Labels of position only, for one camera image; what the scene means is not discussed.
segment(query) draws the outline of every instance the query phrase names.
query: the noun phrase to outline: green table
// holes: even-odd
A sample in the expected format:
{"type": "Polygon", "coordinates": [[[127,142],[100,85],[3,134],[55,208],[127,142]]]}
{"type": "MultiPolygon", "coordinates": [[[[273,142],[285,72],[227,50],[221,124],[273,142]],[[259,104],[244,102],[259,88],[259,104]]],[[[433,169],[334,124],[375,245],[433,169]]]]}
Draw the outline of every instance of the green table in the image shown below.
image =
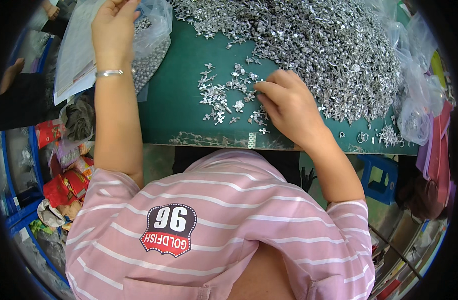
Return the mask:
{"type": "MultiPolygon", "coordinates": [[[[258,131],[262,126],[255,122],[248,123],[252,111],[261,105],[257,99],[245,103],[243,113],[232,109],[232,114],[226,112],[224,122],[214,126],[212,118],[202,120],[205,114],[211,113],[211,107],[200,104],[202,100],[197,87],[201,78],[200,72],[207,70],[204,63],[212,63],[216,68],[209,75],[217,74],[214,84],[226,84],[232,79],[234,63],[241,64],[246,72],[253,72],[261,78],[266,78],[278,66],[271,60],[262,59],[262,65],[245,62],[255,44],[253,41],[235,44],[231,50],[226,49],[228,39],[221,33],[214,39],[206,40],[203,36],[196,37],[194,28],[183,21],[174,21],[172,44],[159,69],[148,82],[147,102],[139,103],[139,115],[142,127],[142,140],[147,144],[158,145],[188,145],[202,147],[236,147],[247,148],[250,133],[256,135],[256,149],[273,150],[300,150],[297,145],[282,135],[274,125],[268,121],[264,126],[271,133],[262,134],[258,131]],[[229,124],[232,117],[240,117],[236,123],[229,124]]],[[[229,90],[227,103],[229,107],[237,100],[243,100],[244,94],[237,90],[229,90]]],[[[338,122],[323,117],[326,125],[331,129],[335,140],[346,153],[376,153],[416,155],[418,146],[411,143],[400,147],[385,147],[378,143],[376,133],[381,132],[384,122],[391,124],[392,109],[385,119],[377,119],[368,129],[365,119],[359,119],[349,126],[347,121],[338,122]],[[339,132],[346,136],[339,138],[339,132]],[[358,143],[356,138],[360,132],[368,133],[369,140],[358,143]]]]}

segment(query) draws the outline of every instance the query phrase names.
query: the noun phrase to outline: blue stool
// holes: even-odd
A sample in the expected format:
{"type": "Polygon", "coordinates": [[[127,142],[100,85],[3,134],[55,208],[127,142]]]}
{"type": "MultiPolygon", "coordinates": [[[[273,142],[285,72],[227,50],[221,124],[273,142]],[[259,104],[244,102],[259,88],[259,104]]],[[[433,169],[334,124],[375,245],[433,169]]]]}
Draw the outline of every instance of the blue stool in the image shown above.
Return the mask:
{"type": "Polygon", "coordinates": [[[373,154],[358,154],[357,158],[364,161],[364,173],[362,174],[362,187],[367,197],[387,205],[393,204],[395,184],[399,165],[393,159],[373,154]],[[369,183],[372,167],[382,170],[381,182],[372,181],[369,183]],[[389,183],[385,185],[385,179],[389,175],[389,183]]]}

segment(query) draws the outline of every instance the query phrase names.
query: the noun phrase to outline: paper sheet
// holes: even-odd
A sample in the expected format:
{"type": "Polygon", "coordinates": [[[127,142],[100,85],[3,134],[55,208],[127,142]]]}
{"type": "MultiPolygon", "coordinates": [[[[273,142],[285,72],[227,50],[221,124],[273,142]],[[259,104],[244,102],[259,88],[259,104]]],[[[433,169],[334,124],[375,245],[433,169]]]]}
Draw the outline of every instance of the paper sheet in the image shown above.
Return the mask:
{"type": "Polygon", "coordinates": [[[54,105],[86,90],[95,82],[91,23],[105,0],[79,0],[59,50],[54,105]]]}

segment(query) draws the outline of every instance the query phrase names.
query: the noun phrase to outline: silver bracelet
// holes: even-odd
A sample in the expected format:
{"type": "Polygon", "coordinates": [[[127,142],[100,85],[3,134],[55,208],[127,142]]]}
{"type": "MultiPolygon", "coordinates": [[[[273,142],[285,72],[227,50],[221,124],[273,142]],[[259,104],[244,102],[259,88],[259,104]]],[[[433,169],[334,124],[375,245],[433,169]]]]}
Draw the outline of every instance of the silver bracelet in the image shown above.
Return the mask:
{"type": "Polygon", "coordinates": [[[124,72],[121,69],[106,69],[104,71],[97,71],[95,73],[96,78],[108,77],[112,75],[122,75],[124,72]]]}

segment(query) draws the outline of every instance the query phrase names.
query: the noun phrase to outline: woman's left hand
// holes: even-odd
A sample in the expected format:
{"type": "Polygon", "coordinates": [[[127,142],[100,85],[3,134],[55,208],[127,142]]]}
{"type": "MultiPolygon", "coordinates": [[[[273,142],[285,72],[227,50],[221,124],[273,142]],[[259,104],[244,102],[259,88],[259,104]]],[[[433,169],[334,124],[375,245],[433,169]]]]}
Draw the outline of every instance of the woman's left hand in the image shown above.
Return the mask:
{"type": "Polygon", "coordinates": [[[130,68],[134,57],[134,20],[140,0],[107,0],[92,22],[92,44],[97,69],[122,70],[130,68]]]}

